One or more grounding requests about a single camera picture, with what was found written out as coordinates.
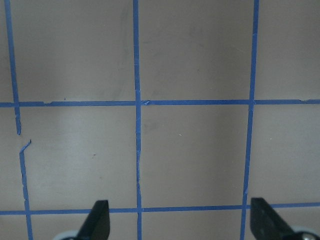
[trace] blue painter's tape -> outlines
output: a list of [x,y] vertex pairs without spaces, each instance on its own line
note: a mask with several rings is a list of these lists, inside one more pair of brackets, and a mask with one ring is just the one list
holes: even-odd
[[120,213],[136,213],[138,212],[137,208],[111,208],[110,213],[120,214]]
[[298,99],[274,99],[255,100],[257,105],[294,105],[294,104],[320,104],[320,99],[298,100]]
[[174,206],[174,207],[146,207],[142,211],[152,212],[187,212],[187,211],[213,211],[213,210],[239,210],[242,205],[222,205],[222,206]]
[[248,105],[250,100],[143,100],[142,105]]
[[31,215],[46,215],[46,214],[88,214],[91,209],[61,209],[61,210],[33,210]]
[[15,106],[14,113],[15,113],[16,133],[20,135],[21,134],[20,108],[19,108],[16,59],[15,59],[15,49],[14,49],[14,34],[12,30],[10,0],[4,0],[4,8],[5,8],[5,20],[6,20],[6,34],[8,37],[12,93],[13,93],[13,101]]
[[0,108],[14,108],[15,104],[12,102],[0,102]]
[[23,101],[20,107],[135,106],[136,101]]
[[31,224],[31,213],[30,213],[30,205],[29,205],[29,195],[28,195],[28,188],[27,188],[27,171],[26,171],[26,164],[25,164],[25,149],[29,147],[31,144],[31,140],[24,145],[19,153],[20,158],[20,169],[22,174],[22,185],[23,185],[23,197],[24,197],[24,211],[26,217],[26,227],[28,232],[28,240],[33,240],[33,233],[32,233],[32,224]]
[[320,202],[278,203],[278,204],[271,204],[271,207],[275,209],[320,207]]
[[1,215],[26,215],[25,211],[0,211]]
[[141,155],[141,92],[139,59],[139,0],[133,0],[133,54],[134,54],[134,89],[135,89],[135,143],[136,143],[136,206],[137,239],[142,240],[142,197],[140,190],[140,155]]
[[253,120],[254,120],[254,106],[256,104],[255,85],[256,85],[256,62],[257,62],[257,45],[258,45],[258,20],[259,20],[259,0],[254,0],[252,47],[251,47],[250,92],[249,92],[250,104],[248,106],[248,126],[247,126],[247,135],[246,135],[246,150],[245,150],[244,177],[243,177],[240,240],[245,239],[245,231],[246,231],[252,128],[253,128]]

